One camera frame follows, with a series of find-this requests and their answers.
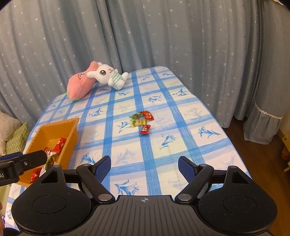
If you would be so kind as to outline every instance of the checkered bedsheet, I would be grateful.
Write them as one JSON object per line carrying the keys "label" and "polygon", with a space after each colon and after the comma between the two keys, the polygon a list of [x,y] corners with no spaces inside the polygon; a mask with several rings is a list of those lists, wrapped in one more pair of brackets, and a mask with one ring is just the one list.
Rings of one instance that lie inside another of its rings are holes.
{"label": "checkered bedsheet", "polygon": [[[129,116],[142,110],[150,111],[155,118],[148,122],[149,135],[140,135],[140,127],[130,126]],[[236,165],[247,172],[208,109],[166,67],[130,73],[120,91],[96,84],[77,102],[71,102],[65,94],[56,97],[36,123],[26,149],[41,125],[75,117],[80,118],[79,139],[69,168],[87,162],[94,164],[103,156],[110,156],[112,168],[102,184],[115,197],[119,194],[174,197],[187,185],[178,171],[181,155],[215,169]],[[12,185],[6,226],[16,227],[11,205],[24,190]]]}

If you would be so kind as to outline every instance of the bolt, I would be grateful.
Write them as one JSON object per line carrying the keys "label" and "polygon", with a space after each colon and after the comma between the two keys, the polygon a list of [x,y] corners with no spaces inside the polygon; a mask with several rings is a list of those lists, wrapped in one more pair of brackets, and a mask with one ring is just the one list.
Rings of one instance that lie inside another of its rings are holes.
{"label": "bolt", "polygon": [[98,198],[99,198],[101,201],[109,201],[109,200],[111,200],[113,197],[112,197],[112,195],[110,195],[110,194],[103,193],[103,194],[100,194],[100,195],[98,196]]}
{"label": "bolt", "polygon": [[181,201],[189,201],[191,199],[191,196],[186,193],[179,194],[177,197]]}

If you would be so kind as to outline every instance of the striped shirt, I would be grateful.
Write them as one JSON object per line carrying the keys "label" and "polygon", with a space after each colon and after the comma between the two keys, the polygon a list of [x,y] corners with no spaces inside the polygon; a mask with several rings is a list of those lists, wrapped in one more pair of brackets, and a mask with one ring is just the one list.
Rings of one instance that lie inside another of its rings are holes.
{"label": "striped shirt", "polygon": [[119,74],[119,73],[114,73],[113,76],[112,76],[112,80],[114,82],[113,84],[113,88],[118,90],[117,86],[116,86],[116,83],[119,81],[119,80],[123,80],[123,77]]}

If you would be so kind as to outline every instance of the orange basket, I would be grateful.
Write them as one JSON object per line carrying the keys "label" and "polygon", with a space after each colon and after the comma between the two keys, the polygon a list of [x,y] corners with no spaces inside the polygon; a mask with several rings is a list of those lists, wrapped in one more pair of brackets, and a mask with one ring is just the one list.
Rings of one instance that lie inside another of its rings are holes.
{"label": "orange basket", "polygon": [[[78,140],[78,122],[79,118],[74,118],[40,126],[26,153],[44,150],[46,147],[53,149],[60,138],[67,138],[61,153],[55,156],[55,162],[66,169]],[[31,174],[37,168],[39,167],[24,172],[23,175],[19,176],[20,181],[17,184],[29,187]]]}

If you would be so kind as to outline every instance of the pink plush toy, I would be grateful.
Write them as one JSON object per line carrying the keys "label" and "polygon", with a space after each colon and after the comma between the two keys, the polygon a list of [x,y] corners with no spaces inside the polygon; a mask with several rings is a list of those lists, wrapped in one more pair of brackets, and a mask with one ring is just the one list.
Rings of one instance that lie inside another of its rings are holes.
{"label": "pink plush toy", "polygon": [[102,63],[92,61],[90,67],[86,71],[70,77],[66,88],[66,95],[70,100],[80,100],[92,89],[96,79],[87,77],[87,72],[97,70],[100,65],[102,65]]}

